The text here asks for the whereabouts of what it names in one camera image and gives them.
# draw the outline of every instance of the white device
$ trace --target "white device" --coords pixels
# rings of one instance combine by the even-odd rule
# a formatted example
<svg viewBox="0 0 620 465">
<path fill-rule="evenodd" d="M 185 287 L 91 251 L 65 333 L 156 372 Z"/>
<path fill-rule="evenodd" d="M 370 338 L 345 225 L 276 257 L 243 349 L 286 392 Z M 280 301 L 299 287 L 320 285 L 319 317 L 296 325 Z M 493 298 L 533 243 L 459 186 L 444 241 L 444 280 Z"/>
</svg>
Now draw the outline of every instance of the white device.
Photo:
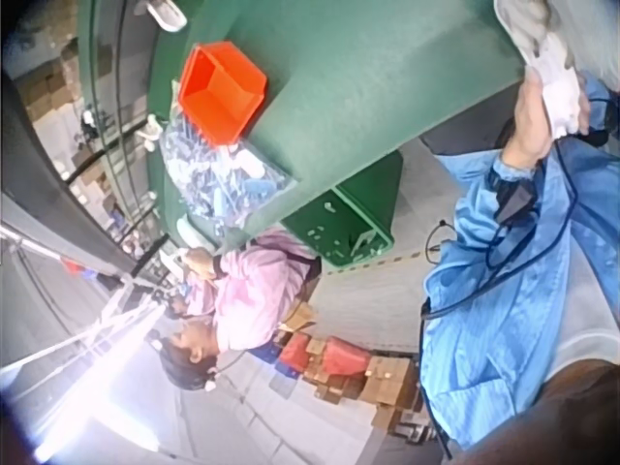
<svg viewBox="0 0 620 465">
<path fill-rule="evenodd" d="M 542 98 L 546 107 L 551 135 L 559 139 L 579 130 L 579 81 L 573 66 L 567 68 L 569 50 L 557 33 L 546 30 L 544 22 L 536 23 L 541 9 L 537 0 L 494 0 L 495 15 L 519 49 L 525 62 L 535 68 L 542 78 Z M 527 46 L 528 31 L 535 36 L 536 46 Z"/>
</svg>

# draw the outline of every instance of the red container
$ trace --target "red container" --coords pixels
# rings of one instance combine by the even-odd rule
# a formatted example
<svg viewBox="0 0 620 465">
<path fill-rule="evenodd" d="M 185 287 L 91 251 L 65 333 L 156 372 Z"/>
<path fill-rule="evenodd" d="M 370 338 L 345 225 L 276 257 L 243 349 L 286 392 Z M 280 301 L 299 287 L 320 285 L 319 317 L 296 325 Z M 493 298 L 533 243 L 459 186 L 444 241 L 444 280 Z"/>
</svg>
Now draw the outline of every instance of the red container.
<svg viewBox="0 0 620 465">
<path fill-rule="evenodd" d="M 197 45 L 185 63 L 178 101 L 209 143 L 230 145 L 263 101 L 266 83 L 232 43 Z"/>
<path fill-rule="evenodd" d="M 364 373 L 370 363 L 370 353 L 358 346 L 329 337 L 323 351 L 323 370 L 330 375 Z"/>
<path fill-rule="evenodd" d="M 310 336 L 296 332 L 282 350 L 282 354 L 280 354 L 278 359 L 282 363 L 289 365 L 293 370 L 303 373 L 310 362 L 310 354 L 306 352 L 309 342 Z"/>
</svg>

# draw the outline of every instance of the hand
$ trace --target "hand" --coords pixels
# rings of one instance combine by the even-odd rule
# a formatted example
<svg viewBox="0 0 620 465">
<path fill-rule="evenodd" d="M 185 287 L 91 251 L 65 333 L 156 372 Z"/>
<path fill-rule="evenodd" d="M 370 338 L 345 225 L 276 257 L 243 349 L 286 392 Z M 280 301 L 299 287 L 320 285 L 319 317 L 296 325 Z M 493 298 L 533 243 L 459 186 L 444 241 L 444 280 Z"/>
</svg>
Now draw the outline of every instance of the hand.
<svg viewBox="0 0 620 465">
<path fill-rule="evenodd" d="M 189 268 L 200 276 L 201 279 L 212 281 L 215 279 L 215 270 L 213 269 L 213 257 L 206 249 L 201 247 L 190 249 L 183 258 L 183 262 Z"/>
<path fill-rule="evenodd" d="M 590 102 L 585 94 L 585 79 L 579 77 L 579 132 L 588 134 Z M 530 170 L 546 157 L 553 138 L 543 100 L 543 81 L 534 68 L 527 68 L 514 109 L 515 131 L 502 153 L 502 161 L 513 168 Z"/>
</svg>

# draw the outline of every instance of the orange box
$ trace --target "orange box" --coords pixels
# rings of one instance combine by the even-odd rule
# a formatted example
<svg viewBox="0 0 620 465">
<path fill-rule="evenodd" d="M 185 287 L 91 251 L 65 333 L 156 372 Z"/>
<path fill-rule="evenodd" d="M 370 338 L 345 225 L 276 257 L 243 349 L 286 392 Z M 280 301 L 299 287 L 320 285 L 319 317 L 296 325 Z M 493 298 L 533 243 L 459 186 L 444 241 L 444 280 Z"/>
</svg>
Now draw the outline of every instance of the orange box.
<svg viewBox="0 0 620 465">
<path fill-rule="evenodd" d="M 230 145 L 263 101 L 266 84 L 231 42 L 197 45 L 185 63 L 178 101 L 210 144 Z"/>
</svg>

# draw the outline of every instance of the blue shirt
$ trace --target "blue shirt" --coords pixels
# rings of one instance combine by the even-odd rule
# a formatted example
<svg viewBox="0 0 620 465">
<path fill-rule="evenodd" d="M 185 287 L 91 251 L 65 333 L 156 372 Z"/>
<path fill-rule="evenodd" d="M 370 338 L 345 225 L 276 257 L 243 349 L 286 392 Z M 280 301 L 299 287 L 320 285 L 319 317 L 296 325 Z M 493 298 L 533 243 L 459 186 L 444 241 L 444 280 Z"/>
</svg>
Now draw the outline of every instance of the blue shirt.
<svg viewBox="0 0 620 465">
<path fill-rule="evenodd" d="M 609 99 L 607 90 L 588 77 L 590 100 Z M 605 103 L 593 103 L 591 127 L 601 129 Z M 620 237 L 620 160 L 575 138 L 559 142 L 579 202 L 569 226 L 550 253 L 504 284 L 431 321 L 424 332 L 421 382 L 433 414 L 450 437 L 467 449 L 534 402 L 552 360 L 567 294 L 570 234 L 578 242 L 618 312 L 618 239 Z M 467 189 L 456 206 L 457 239 L 442 246 L 440 264 L 424 287 L 432 309 L 471 294 L 490 270 L 485 251 L 498 229 L 498 203 L 487 184 L 491 167 L 507 180 L 534 177 L 538 218 L 512 229 L 491 261 L 497 263 L 524 234 L 534 237 L 509 271 L 544 250 L 565 221 L 572 191 L 555 149 L 545 170 L 515 170 L 499 160 L 499 151 L 438 159 Z"/>
</svg>

